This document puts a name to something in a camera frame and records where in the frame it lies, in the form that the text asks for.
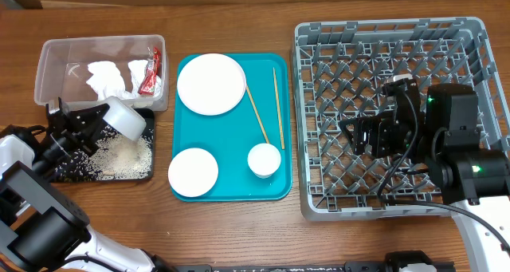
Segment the red snack wrapper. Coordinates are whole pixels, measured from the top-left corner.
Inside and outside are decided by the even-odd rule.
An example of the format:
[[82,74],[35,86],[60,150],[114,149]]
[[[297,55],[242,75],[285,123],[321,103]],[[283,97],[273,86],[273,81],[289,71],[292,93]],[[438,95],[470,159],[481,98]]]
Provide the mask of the red snack wrapper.
[[139,94],[153,95],[155,93],[157,76],[161,65],[161,57],[159,49],[154,47],[151,54],[151,60],[146,66],[144,79],[138,90]]

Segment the small white plate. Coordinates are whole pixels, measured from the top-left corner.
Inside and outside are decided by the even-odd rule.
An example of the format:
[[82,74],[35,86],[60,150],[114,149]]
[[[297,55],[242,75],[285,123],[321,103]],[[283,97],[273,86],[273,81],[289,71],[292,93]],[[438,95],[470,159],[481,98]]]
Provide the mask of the small white plate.
[[210,152],[202,148],[188,148],[173,157],[168,168],[168,180],[177,194],[195,198],[213,188],[218,173],[218,163]]

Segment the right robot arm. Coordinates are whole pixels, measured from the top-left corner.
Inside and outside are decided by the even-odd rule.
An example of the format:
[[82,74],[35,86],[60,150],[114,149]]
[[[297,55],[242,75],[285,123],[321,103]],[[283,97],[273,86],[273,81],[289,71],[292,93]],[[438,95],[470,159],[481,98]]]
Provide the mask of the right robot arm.
[[383,191],[395,173],[412,175],[412,170],[401,168],[404,160],[425,165],[442,201],[424,201],[422,206],[450,211],[470,268],[508,270],[509,159],[501,150],[480,146],[475,90],[462,84],[431,85],[423,101],[416,79],[404,74],[386,80],[382,94],[394,100],[393,110],[339,122],[354,154],[370,146],[375,158],[394,157],[376,192],[379,201],[417,205]]

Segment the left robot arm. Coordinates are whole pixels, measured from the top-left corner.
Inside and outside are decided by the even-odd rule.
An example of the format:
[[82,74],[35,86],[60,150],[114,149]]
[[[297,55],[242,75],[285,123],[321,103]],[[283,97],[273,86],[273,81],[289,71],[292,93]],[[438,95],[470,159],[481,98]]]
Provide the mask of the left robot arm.
[[82,151],[91,156],[105,127],[138,140],[146,122],[120,99],[72,111],[63,100],[45,106],[47,126],[9,125],[1,132],[1,266],[6,271],[173,271],[156,254],[95,231],[89,217],[49,181]]

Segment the white napkin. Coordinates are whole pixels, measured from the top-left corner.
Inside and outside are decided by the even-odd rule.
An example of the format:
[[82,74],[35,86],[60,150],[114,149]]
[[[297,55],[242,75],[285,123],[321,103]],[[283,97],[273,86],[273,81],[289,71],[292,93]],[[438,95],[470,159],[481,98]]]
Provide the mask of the white napkin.
[[[131,72],[131,84],[132,90],[130,92],[130,98],[141,97],[139,89],[143,86],[143,82],[146,76],[148,60],[134,60],[128,63],[128,68]],[[160,76],[156,76],[155,86],[153,93],[149,94],[149,97],[156,97],[162,91],[162,80]]]
[[118,97],[121,100],[131,99],[133,95],[126,90],[124,79],[116,64],[111,61],[96,61],[88,64],[92,76],[86,81],[97,95],[97,100]]

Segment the grey bowl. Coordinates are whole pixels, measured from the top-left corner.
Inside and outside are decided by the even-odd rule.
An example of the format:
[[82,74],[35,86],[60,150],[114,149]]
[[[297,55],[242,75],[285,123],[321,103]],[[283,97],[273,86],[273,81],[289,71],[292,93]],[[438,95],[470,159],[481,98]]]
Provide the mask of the grey bowl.
[[146,128],[146,121],[132,107],[125,105],[117,97],[108,97],[99,104],[107,104],[109,109],[103,120],[120,134],[130,140],[137,141]]

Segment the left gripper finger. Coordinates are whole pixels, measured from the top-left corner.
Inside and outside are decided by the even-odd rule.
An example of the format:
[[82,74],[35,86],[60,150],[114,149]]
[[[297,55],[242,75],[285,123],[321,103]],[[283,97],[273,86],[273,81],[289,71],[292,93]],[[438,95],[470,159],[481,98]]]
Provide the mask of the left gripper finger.
[[71,111],[69,118],[77,128],[97,128],[103,123],[105,114],[110,109],[108,104]]
[[83,132],[79,132],[77,134],[77,139],[79,149],[87,155],[95,154],[99,148],[96,142]]

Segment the white cup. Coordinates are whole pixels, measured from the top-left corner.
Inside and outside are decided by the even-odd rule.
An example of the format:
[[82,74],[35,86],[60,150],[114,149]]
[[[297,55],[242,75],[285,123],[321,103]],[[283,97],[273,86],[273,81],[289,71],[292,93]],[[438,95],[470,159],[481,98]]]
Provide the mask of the white cup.
[[247,161],[249,169],[255,176],[266,179],[272,176],[280,167],[281,154],[271,144],[257,144],[250,149]]

